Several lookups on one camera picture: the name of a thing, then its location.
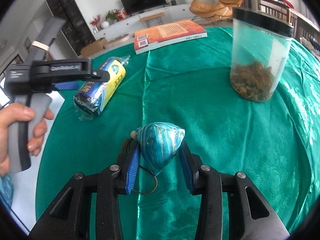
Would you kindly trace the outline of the person's left hand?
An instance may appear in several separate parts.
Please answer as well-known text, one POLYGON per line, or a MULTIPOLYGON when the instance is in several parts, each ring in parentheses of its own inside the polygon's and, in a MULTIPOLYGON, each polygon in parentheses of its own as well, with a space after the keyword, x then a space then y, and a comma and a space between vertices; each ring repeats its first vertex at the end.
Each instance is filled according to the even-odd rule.
MULTIPOLYGON (((35 111, 20 103, 12 103, 1 109, 1 177, 10 172, 10 158, 8 155, 8 127, 16 121, 30 121, 35 117, 35 111)), ((53 120, 54 115, 47 109, 42 121, 33 131, 33 137, 27 143, 27 149, 33 156, 41 152, 44 135, 47 132, 46 120, 53 120)))

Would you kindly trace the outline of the blue sleeve forearm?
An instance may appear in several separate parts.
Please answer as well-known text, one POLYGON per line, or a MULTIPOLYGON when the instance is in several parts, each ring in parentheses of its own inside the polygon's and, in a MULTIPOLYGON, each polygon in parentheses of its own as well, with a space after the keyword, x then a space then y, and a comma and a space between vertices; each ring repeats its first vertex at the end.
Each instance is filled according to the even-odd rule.
POLYGON ((12 200, 14 195, 14 185, 10 174, 1 177, 0 180, 1 201, 8 212, 11 211, 12 200))

